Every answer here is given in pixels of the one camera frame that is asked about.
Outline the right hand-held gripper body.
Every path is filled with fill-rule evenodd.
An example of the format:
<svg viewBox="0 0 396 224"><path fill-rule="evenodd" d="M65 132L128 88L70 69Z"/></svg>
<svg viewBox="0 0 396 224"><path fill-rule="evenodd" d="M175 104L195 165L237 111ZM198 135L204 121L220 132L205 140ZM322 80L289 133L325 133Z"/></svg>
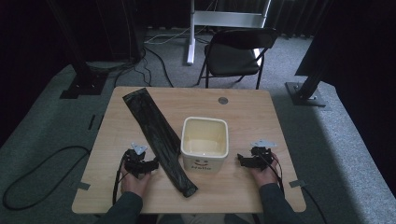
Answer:
<svg viewBox="0 0 396 224"><path fill-rule="evenodd" d="M272 155L272 148L276 146L275 142L260 139L251 143L251 155L255 162L254 168L266 169L272 164L274 158Z"/></svg>

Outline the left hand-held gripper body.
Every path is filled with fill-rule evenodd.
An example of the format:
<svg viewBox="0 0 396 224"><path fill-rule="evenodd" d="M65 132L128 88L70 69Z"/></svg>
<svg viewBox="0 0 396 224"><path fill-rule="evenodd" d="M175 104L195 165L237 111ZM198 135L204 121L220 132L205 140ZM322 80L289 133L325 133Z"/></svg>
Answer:
<svg viewBox="0 0 396 224"><path fill-rule="evenodd" d="M144 161L147 149L147 146L132 143L124 153L124 169L136 178L149 173L149 166Z"/></svg>

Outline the black plastic garbage bag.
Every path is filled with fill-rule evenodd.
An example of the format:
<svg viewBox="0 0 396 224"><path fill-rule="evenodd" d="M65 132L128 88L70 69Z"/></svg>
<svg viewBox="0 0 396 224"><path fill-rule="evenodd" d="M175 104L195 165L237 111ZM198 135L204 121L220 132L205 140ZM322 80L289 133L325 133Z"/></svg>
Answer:
<svg viewBox="0 0 396 224"><path fill-rule="evenodd" d="M122 99L138 122L148 144L173 185L185 198L192 196L198 188L187 177L178 161L180 138L148 90L143 88L133 91L124 95Z"/></svg>

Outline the cream plastic bin with handle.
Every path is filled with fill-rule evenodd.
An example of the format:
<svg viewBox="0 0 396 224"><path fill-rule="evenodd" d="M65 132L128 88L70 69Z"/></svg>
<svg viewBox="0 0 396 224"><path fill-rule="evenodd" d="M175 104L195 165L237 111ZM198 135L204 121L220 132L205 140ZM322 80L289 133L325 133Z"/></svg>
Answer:
<svg viewBox="0 0 396 224"><path fill-rule="evenodd" d="M223 119L186 118L180 149L186 171L217 173L229 154L227 122Z"/></svg>

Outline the person's right hand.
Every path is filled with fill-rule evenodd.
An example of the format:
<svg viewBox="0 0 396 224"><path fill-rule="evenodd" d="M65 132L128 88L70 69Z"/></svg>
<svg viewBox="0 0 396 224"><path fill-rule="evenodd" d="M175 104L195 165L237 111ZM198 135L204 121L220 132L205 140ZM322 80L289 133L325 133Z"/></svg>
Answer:
<svg viewBox="0 0 396 224"><path fill-rule="evenodd" d="M255 179L258 187L262 187L268 184L277 184L278 183L278 175L277 175L277 156L276 154L272 154L273 161L272 163L264 170L259 168L250 168L249 171Z"/></svg>

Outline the person's left hand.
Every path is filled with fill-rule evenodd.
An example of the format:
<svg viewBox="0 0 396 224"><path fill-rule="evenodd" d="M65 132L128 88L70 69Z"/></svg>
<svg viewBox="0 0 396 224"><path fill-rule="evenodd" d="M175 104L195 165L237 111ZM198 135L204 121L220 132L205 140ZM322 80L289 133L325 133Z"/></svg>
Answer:
<svg viewBox="0 0 396 224"><path fill-rule="evenodd" d="M139 197L143 197L146 191L146 188L149 184L149 180L151 178L151 173L145 173L142 177L135 177L125 170L124 167L121 168L121 187L120 190L122 193L132 192Z"/></svg>

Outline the black stand with grey base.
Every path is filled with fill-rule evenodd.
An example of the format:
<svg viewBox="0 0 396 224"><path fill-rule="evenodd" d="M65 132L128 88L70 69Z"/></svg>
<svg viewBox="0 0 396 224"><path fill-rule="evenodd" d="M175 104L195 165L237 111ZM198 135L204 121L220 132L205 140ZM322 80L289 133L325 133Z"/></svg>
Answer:
<svg viewBox="0 0 396 224"><path fill-rule="evenodd" d="M312 70L298 68L296 76L306 76L304 82L286 82L290 98L295 105L325 107L326 103L318 91L318 84L323 77L324 66Z"/></svg>

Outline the black stand with square base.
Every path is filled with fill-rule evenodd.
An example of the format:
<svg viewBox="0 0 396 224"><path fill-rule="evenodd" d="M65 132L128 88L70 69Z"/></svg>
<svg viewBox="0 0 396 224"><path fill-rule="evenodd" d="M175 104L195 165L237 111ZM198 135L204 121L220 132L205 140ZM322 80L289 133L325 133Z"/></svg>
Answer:
<svg viewBox="0 0 396 224"><path fill-rule="evenodd" d="M100 95L106 84L108 73L92 71L86 64L79 50L78 42L67 22L57 0L46 0L49 8L59 25L64 37L64 51L76 73L67 90L61 93L61 99L77 99L80 95Z"/></svg>

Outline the black folding chair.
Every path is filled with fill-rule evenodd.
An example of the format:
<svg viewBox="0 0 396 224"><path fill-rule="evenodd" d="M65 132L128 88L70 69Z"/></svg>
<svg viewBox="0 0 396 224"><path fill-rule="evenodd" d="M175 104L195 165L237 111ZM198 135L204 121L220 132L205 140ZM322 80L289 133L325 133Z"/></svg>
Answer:
<svg viewBox="0 0 396 224"><path fill-rule="evenodd" d="M205 59L197 84L214 77L238 77L257 75L255 89L260 87L265 52L271 49L278 38L274 28L237 28L221 30L213 35L205 46Z"/></svg>

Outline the black curtain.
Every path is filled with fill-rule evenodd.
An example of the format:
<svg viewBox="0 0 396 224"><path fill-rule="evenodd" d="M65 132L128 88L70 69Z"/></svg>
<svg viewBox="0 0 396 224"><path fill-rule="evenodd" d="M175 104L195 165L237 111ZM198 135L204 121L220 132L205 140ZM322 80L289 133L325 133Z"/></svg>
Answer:
<svg viewBox="0 0 396 224"><path fill-rule="evenodd" d="M272 0L265 25L287 37L314 36L328 4L328 0Z"/></svg>

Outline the white metal stand frame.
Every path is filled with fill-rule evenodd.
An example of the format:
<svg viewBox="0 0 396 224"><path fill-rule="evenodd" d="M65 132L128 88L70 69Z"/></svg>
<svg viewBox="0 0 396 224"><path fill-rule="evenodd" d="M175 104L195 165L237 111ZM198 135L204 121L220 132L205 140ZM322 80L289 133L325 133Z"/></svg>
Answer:
<svg viewBox="0 0 396 224"><path fill-rule="evenodd" d="M263 28L272 0L265 0L260 13L223 12L196 10L195 0L191 0L190 35L187 55L187 65L193 65L195 55L195 26L218 26L239 28Z"/></svg>

